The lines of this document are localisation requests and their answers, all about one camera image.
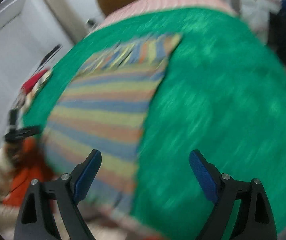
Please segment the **striped knit sweater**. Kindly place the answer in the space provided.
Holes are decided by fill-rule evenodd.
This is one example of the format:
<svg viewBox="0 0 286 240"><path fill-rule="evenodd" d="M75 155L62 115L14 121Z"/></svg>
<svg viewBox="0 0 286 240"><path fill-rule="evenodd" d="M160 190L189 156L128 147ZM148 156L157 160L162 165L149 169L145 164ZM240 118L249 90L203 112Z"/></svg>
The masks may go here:
<svg viewBox="0 0 286 240"><path fill-rule="evenodd" d="M50 166L70 172L94 149L102 165L88 200L129 209L150 102L180 34L149 34L94 53L51 111L44 130Z"/></svg>

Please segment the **green bed blanket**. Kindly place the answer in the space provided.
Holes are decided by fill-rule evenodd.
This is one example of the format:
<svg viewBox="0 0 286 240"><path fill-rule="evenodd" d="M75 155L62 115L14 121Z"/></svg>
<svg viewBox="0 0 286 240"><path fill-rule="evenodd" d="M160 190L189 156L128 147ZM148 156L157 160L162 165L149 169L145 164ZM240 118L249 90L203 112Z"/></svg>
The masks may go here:
<svg viewBox="0 0 286 240"><path fill-rule="evenodd" d="M286 71L240 19L205 8L127 18L94 31L53 68L24 115L46 128L48 117L80 67L94 53L149 34L180 34L149 105L138 148L129 209L88 200L138 232L195 239L213 209L190 166L199 150L234 179L258 178L278 237L286 236Z"/></svg>

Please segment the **red folded garment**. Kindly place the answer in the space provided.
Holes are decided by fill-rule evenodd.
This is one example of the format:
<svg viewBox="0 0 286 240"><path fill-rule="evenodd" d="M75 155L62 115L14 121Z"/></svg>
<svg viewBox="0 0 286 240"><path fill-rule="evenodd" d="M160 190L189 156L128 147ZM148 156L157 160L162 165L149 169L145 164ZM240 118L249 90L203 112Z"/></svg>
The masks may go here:
<svg viewBox="0 0 286 240"><path fill-rule="evenodd" d="M35 84L39 81L39 79L46 73L48 72L50 69L49 68L45 68L43 70L40 70L38 73L34 74L33 76L31 76L21 87L21 91L27 95L31 92L31 90L33 89L33 87L35 86Z"/></svg>

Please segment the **orange trousers of person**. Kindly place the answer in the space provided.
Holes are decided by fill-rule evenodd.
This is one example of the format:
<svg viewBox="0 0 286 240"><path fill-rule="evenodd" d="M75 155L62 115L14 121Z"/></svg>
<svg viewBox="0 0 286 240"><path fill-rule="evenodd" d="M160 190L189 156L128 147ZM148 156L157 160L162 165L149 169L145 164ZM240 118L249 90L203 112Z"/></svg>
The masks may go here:
<svg viewBox="0 0 286 240"><path fill-rule="evenodd" d="M35 138L29 137L24 140L23 153L25 157L14 172L10 192L2 201L4 205L20 207L31 180L45 182L54 178L54 173L46 164L44 154Z"/></svg>

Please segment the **beige curtain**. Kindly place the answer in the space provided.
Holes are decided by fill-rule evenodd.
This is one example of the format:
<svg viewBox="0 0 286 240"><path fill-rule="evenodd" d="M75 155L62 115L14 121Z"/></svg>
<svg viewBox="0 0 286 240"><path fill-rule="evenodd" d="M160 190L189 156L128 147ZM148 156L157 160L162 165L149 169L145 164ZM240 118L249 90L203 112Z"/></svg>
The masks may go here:
<svg viewBox="0 0 286 240"><path fill-rule="evenodd" d="M74 44L84 39L87 28L67 0L44 0Z"/></svg>

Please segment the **pink striped bed sheet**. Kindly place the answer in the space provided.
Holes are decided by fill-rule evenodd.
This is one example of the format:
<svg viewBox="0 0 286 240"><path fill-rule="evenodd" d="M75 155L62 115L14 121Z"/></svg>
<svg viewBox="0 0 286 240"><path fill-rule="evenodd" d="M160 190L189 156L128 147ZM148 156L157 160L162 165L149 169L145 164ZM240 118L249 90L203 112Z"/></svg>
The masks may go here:
<svg viewBox="0 0 286 240"><path fill-rule="evenodd" d="M137 0L107 16L96 29L151 12L196 7L218 10L236 16L236 12L224 0Z"/></svg>

